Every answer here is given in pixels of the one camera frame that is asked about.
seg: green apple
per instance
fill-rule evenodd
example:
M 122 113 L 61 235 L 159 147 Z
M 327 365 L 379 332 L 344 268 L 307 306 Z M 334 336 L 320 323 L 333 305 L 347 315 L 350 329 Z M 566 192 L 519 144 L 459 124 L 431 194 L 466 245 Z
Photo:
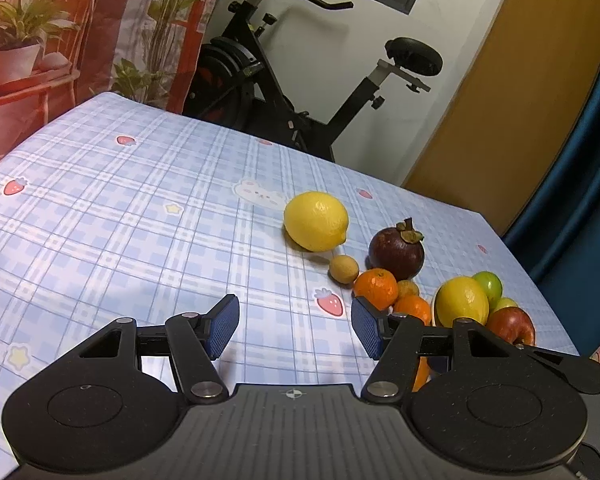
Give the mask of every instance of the green apple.
M 493 312 L 493 307 L 502 297 L 502 282 L 498 276 L 488 270 L 482 270 L 474 274 L 474 280 L 480 283 L 482 290 L 484 290 L 489 300 L 490 310 Z
M 490 305 L 490 314 L 493 314 L 501 308 L 507 308 L 508 306 L 518 306 L 518 304 L 511 298 L 500 298 L 498 301 L 496 301 L 493 307 Z

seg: blue gripper pad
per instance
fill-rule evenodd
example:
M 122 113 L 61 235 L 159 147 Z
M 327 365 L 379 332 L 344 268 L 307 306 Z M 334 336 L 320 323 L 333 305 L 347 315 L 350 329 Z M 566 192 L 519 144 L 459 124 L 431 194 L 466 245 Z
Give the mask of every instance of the blue gripper pad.
M 351 302 L 351 325 L 368 356 L 378 361 L 382 355 L 378 320 L 365 308 L 362 301 L 366 300 L 354 298 Z
M 240 301 L 237 296 L 227 294 L 203 318 L 210 320 L 209 337 L 205 351 L 210 359 L 218 359 L 234 334 L 240 321 Z

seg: star print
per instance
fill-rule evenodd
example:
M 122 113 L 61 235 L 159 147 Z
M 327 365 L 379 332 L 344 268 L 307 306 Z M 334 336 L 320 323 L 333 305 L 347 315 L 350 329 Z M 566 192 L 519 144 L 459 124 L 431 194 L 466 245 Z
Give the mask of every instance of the star print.
M 29 359 L 29 350 L 26 346 L 13 346 L 7 358 L 7 362 L 16 368 L 17 371 L 21 371 L 31 360 Z
M 182 213 L 182 208 L 178 204 L 167 204 L 164 210 L 170 215 L 179 215 Z

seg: apple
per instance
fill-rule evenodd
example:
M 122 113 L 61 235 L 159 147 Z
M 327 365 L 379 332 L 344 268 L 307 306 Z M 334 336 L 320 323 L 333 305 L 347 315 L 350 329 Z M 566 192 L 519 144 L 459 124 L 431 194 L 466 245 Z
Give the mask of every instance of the apple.
M 493 312 L 486 327 L 507 343 L 535 346 L 536 329 L 529 315 L 517 306 L 506 306 Z
M 518 306 L 518 304 L 511 298 L 500 298 L 493 304 L 489 304 L 490 314 L 500 310 L 501 308 L 507 308 L 508 306 Z
M 487 295 L 489 300 L 489 307 L 495 305 L 496 302 L 502 297 L 502 282 L 499 277 L 493 272 L 488 270 L 482 270 L 473 276 L 474 280 L 480 283 L 482 290 Z

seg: tablecloth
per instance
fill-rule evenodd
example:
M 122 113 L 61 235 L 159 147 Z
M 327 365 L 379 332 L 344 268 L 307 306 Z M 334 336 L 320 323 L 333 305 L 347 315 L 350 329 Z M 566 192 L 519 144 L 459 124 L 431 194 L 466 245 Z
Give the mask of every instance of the tablecloth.
M 306 190 L 332 194 L 349 213 L 347 241 L 334 251 L 309 253 L 285 236 L 285 204 Z M 492 270 L 532 317 L 538 346 L 576 352 L 479 214 L 100 94 L 0 162 L 0 412 L 23 381 L 112 319 L 161 324 L 206 312 L 228 292 L 240 300 L 240 324 L 216 365 L 229 388 L 359 391 L 374 362 L 349 322 L 351 291 L 330 279 L 328 263 L 345 253 L 364 268 L 375 232 L 407 217 L 425 235 L 415 279 L 423 297 L 458 274 Z M 338 304 L 343 314 L 329 314 Z M 143 370 L 173 387 L 165 358 Z M 0 428 L 0 477 L 14 466 Z

